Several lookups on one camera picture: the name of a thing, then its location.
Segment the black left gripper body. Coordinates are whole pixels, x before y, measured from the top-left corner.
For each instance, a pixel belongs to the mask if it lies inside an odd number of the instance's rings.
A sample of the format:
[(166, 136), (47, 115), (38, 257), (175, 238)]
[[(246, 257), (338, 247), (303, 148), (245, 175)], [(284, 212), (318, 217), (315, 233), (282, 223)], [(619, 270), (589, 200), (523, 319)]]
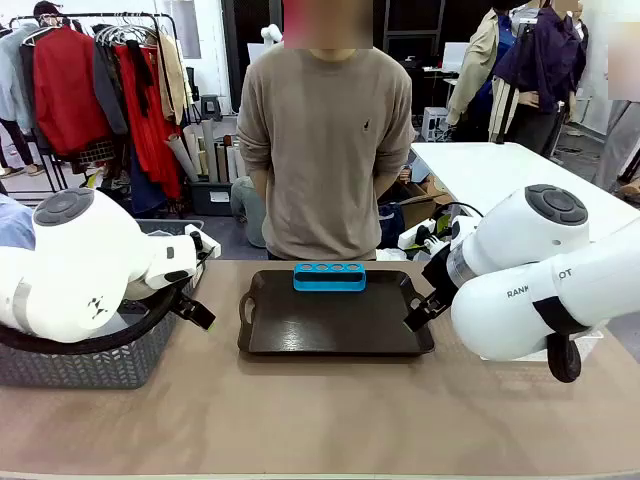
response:
[(198, 304), (194, 294), (205, 269), (206, 263), (200, 262), (193, 271), (182, 269), (172, 273), (172, 279), (177, 284), (172, 301), (173, 306), (196, 306)]

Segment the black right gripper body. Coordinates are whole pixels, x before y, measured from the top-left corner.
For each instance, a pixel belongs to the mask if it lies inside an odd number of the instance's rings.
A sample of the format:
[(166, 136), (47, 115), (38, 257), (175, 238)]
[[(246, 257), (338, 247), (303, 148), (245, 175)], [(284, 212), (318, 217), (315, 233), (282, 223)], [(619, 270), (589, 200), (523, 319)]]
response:
[(422, 272), (423, 277), (433, 287), (429, 299), (437, 302), (451, 302), (458, 291), (447, 270), (449, 255), (450, 245), (446, 244), (431, 256)]

